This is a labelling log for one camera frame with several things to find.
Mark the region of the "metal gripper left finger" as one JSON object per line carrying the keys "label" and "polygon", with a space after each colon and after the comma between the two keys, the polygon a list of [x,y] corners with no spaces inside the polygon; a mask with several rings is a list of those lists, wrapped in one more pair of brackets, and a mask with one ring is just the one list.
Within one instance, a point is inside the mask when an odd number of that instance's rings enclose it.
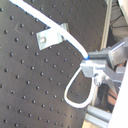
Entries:
{"label": "metal gripper left finger", "polygon": [[113,71],[107,65],[106,60],[83,60],[80,67],[83,74],[87,78],[93,78],[97,86],[107,84],[115,94],[118,94],[122,83],[122,74]]}

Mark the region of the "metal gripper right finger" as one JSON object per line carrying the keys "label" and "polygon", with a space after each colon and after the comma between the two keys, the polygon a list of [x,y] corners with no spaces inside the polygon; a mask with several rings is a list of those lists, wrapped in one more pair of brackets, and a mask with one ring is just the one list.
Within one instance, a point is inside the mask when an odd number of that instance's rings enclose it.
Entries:
{"label": "metal gripper right finger", "polygon": [[112,47],[107,47],[101,51],[89,53],[90,59],[106,59],[110,67],[124,62],[128,59],[128,37],[114,44]]}

